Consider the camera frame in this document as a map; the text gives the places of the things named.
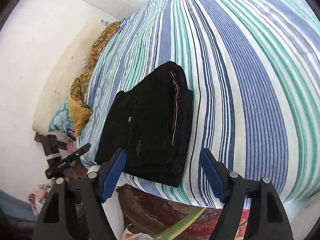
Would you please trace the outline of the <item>green plastic object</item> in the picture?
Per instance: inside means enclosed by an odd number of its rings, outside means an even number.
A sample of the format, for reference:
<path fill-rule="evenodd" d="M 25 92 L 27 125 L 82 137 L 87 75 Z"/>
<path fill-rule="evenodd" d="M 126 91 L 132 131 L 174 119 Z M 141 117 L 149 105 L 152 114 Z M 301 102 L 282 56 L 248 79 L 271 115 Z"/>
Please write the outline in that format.
<path fill-rule="evenodd" d="M 154 236 L 154 239 L 160 240 L 172 240 L 179 236 L 184 230 L 186 230 L 195 220 L 197 220 L 200 215 L 206 210 L 206 207 L 197 207 L 195 210 L 191 211 L 187 216 L 181 219 L 179 222 L 175 223 L 170 228 L 164 230 L 163 232 Z"/>

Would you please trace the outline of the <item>pink cloth on nightstand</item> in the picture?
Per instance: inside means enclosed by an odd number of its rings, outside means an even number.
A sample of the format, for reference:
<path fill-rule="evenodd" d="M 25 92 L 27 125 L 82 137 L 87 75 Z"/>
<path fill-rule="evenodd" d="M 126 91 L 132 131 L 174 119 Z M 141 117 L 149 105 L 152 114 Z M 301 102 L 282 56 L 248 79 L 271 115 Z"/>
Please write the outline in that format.
<path fill-rule="evenodd" d="M 51 186 L 39 184 L 38 188 L 28 195 L 28 202 L 31 205 L 35 217 L 39 216 L 50 190 Z"/>

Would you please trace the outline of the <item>orange floral green blanket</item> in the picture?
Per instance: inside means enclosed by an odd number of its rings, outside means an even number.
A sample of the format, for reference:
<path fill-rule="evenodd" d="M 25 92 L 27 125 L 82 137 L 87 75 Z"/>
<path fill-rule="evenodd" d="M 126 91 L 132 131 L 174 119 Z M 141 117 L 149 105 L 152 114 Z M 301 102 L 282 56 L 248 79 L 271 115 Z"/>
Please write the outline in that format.
<path fill-rule="evenodd" d="M 89 108 L 85 103 L 85 97 L 89 81 L 93 74 L 93 70 L 102 54 L 104 48 L 110 41 L 110 39 L 116 34 L 120 28 L 121 22 L 113 22 L 107 25 L 102 31 L 97 40 L 93 43 L 89 51 L 89 57 L 87 59 L 86 71 L 75 78 L 70 88 L 69 103 L 76 103 L 82 108 Z"/>

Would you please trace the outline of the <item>mustard yellow pillow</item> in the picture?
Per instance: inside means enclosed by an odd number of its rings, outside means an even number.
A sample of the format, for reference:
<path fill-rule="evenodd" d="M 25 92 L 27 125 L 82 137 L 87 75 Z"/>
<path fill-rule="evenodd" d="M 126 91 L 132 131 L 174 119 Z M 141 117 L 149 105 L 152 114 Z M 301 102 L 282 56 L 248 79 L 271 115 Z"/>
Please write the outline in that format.
<path fill-rule="evenodd" d="M 78 137 L 93 112 L 85 102 L 69 98 L 69 113 L 74 124 L 75 136 Z"/>

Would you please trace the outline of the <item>cream padded headboard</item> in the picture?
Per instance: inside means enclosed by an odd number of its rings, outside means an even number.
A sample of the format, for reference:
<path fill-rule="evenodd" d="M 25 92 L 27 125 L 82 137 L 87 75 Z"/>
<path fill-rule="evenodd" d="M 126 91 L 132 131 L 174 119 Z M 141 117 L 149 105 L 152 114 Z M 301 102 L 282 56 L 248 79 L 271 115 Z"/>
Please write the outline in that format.
<path fill-rule="evenodd" d="M 74 79 L 87 70 L 91 46 L 105 28 L 102 23 L 89 22 L 63 52 L 41 92 L 34 114 L 33 131 L 41 135 L 49 133 L 52 118 L 69 96 Z"/>

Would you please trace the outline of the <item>teal floral pillow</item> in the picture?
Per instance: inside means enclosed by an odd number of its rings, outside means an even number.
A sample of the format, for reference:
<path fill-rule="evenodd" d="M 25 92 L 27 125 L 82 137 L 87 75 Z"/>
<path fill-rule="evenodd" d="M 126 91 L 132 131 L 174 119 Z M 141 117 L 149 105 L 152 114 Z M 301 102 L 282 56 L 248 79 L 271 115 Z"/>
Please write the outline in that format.
<path fill-rule="evenodd" d="M 67 97 L 63 105 L 52 118 L 48 127 L 48 131 L 51 132 L 59 130 L 66 137 L 66 130 L 68 128 L 74 131 L 74 124 L 69 113 L 69 97 Z"/>

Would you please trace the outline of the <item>black pants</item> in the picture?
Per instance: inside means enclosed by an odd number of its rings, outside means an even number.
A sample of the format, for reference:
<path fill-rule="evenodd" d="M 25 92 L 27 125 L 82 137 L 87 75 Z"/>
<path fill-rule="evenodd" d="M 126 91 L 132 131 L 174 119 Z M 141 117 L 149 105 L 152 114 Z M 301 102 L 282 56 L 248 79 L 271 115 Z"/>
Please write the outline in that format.
<path fill-rule="evenodd" d="M 182 181 L 193 122 L 193 93 L 184 70 L 168 61 L 128 92 L 114 98 L 95 162 L 102 165 L 119 148 L 124 173 L 178 187 Z"/>

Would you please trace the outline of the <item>smartphone on bed edge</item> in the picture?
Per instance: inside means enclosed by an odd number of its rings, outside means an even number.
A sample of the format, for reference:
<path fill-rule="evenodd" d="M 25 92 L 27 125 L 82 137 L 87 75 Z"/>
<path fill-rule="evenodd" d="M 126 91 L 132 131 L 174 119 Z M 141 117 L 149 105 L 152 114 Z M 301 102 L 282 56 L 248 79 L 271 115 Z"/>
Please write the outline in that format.
<path fill-rule="evenodd" d="M 70 128 L 68 128 L 68 129 L 66 130 L 66 137 L 67 137 L 69 140 L 76 141 L 75 132 L 74 132 L 72 129 L 70 129 Z"/>

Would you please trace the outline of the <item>red patterned rug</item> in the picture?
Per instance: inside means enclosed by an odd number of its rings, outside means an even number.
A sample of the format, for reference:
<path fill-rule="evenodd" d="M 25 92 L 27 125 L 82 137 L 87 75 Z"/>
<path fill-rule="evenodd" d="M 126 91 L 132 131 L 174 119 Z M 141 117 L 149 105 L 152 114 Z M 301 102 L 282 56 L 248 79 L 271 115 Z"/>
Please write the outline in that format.
<path fill-rule="evenodd" d="M 117 189 L 125 226 L 131 233 L 155 236 L 170 228 L 197 207 L 166 200 L 129 185 Z M 206 208 L 177 239 L 209 239 L 221 215 L 221 209 Z"/>

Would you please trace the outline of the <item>striped blue green bedsheet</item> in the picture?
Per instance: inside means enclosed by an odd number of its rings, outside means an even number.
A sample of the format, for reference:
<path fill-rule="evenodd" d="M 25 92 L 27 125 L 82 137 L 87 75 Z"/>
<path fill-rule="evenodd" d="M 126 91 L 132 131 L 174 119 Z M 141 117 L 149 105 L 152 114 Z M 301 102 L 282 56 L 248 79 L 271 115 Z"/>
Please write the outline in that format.
<path fill-rule="evenodd" d="M 319 20 L 305 0 L 151 0 L 124 18 L 93 70 L 92 115 L 77 146 L 94 165 L 114 97 L 159 65 L 180 65 L 194 94 L 193 126 L 179 187 L 128 174 L 147 193 L 221 206 L 200 150 L 247 179 L 271 179 L 284 202 L 319 190 Z"/>

